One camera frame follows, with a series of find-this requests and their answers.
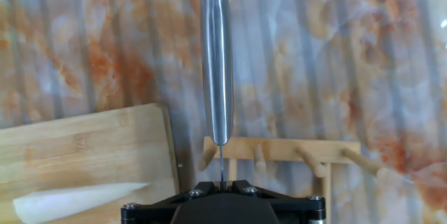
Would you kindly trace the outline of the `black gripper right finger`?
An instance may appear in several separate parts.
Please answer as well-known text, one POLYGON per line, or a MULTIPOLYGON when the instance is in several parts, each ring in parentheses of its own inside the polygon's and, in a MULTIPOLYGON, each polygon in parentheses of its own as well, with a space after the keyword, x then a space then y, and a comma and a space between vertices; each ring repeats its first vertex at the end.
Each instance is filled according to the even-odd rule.
POLYGON ((326 202, 320 195, 291 197, 250 184, 227 181, 224 213, 235 223, 326 223, 326 202))

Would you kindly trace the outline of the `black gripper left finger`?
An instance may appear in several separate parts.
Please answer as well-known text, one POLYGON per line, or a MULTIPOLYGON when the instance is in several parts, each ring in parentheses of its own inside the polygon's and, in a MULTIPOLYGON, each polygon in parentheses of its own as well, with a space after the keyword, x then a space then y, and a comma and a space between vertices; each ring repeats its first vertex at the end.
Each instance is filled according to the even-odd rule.
POLYGON ((121 208, 121 224, 170 223, 181 204, 221 193, 221 182, 199 182, 194 188, 154 204, 127 203, 121 208))

